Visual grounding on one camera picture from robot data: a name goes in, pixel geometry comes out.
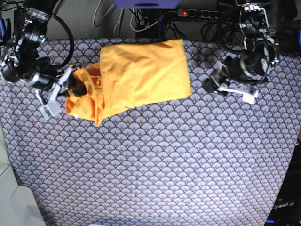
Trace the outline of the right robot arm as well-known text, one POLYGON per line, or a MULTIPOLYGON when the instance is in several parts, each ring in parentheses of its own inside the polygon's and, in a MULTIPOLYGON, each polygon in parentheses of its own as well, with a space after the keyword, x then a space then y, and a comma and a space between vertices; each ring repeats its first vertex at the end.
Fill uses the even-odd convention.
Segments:
POLYGON ((56 0, 26 0, 21 8, 21 21, 11 32, 11 22, 2 37, 1 46, 7 53, 0 61, 0 77, 7 83, 22 81, 35 88, 42 116, 48 120, 61 112, 59 96, 70 93, 77 97, 87 93, 86 86, 74 76, 80 67, 68 65, 74 52, 74 37, 66 23, 55 14, 56 0), (38 48, 46 40, 47 25, 56 20, 66 31, 70 49, 67 58, 59 65, 51 64, 47 57, 39 57, 38 48))

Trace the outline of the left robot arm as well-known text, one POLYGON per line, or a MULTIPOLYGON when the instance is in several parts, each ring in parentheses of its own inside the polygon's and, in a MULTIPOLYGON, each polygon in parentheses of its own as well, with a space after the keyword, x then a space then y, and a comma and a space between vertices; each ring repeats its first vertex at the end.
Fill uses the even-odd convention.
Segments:
POLYGON ((277 43, 270 34, 268 15, 263 0, 237 0, 236 6, 222 13, 217 20, 217 38, 227 56, 217 62, 217 69, 203 83, 208 93, 223 96, 242 95, 244 102, 254 104, 258 85, 268 82, 268 75, 277 62, 277 43), (244 36, 244 47, 234 50, 223 41, 224 22, 231 14, 239 13, 239 28, 244 36))

